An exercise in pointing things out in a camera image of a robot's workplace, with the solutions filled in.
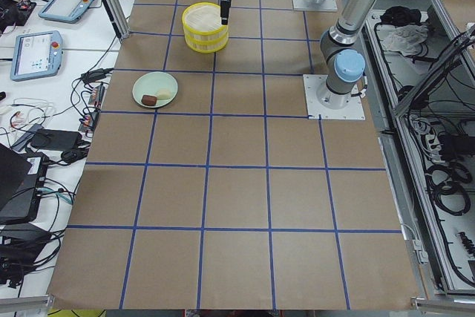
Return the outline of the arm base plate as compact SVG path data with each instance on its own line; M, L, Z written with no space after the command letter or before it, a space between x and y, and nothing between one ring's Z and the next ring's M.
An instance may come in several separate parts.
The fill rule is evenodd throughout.
M292 0L293 10L331 12L337 11L336 0Z
M311 120L365 120L357 84L349 94L334 94L327 88L327 75L304 74L307 117Z

